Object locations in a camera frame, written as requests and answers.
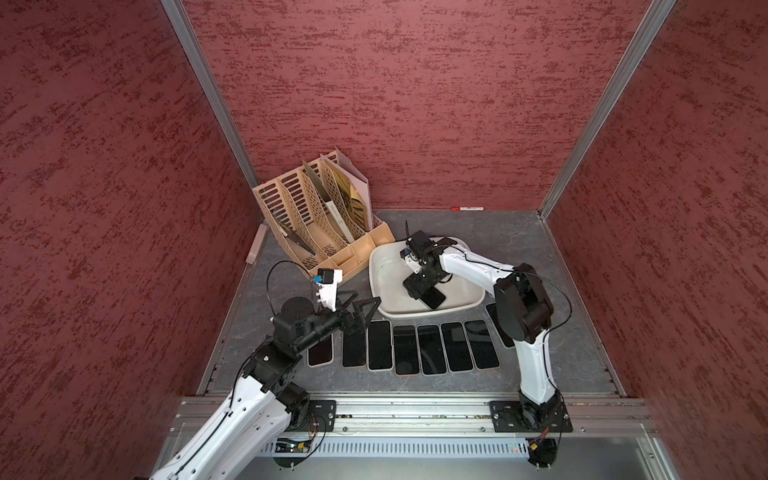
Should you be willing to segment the black phone without case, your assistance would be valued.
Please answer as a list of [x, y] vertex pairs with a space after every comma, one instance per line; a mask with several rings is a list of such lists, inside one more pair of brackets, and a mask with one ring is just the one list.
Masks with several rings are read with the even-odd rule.
[[419, 298], [430, 310], [437, 310], [446, 300], [446, 296], [437, 288], [425, 290]]

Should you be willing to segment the small phone pink case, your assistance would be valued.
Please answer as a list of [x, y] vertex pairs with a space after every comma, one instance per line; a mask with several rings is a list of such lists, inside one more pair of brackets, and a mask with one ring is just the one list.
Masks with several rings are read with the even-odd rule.
[[467, 321], [464, 324], [475, 366], [480, 370], [500, 366], [490, 332], [482, 320]]

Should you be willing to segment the dark phone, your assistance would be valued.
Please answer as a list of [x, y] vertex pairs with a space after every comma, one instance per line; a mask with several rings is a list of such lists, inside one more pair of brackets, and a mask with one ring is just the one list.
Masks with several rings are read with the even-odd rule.
[[500, 324], [500, 321], [499, 321], [499, 317], [498, 317], [498, 313], [497, 313], [496, 304], [495, 303], [490, 303], [490, 304], [485, 306], [485, 309], [486, 309], [486, 312], [487, 312], [489, 318], [491, 319], [491, 321], [492, 321], [492, 323], [494, 325], [495, 331], [498, 334], [498, 336], [499, 336], [502, 344], [504, 345], [504, 347], [507, 348], [507, 349], [514, 348], [515, 347], [514, 339], [512, 337], [510, 337], [509, 335], [507, 335], [506, 332], [501, 327], [501, 324]]

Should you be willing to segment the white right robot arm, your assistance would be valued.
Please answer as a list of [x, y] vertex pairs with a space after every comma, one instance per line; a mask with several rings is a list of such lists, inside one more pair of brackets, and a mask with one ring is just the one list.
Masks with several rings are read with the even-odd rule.
[[417, 231], [405, 240], [401, 257], [414, 272], [403, 281], [408, 295], [437, 309], [446, 299], [437, 285], [457, 276], [482, 288], [495, 300], [501, 332], [514, 342], [521, 373], [518, 425], [545, 432], [560, 406], [550, 375], [548, 332], [553, 304], [542, 279], [529, 264], [510, 265], [476, 254], [448, 237], [439, 240]]

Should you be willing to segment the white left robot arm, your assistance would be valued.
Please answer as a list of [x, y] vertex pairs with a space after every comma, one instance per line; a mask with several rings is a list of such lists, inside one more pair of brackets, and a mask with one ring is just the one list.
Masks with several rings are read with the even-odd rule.
[[231, 392], [215, 413], [153, 479], [233, 479], [256, 454], [291, 428], [321, 418], [310, 395], [294, 383], [308, 349], [340, 330], [363, 332], [381, 299], [349, 298], [337, 309], [316, 307], [304, 297], [287, 300], [273, 316], [273, 333], [241, 366]]

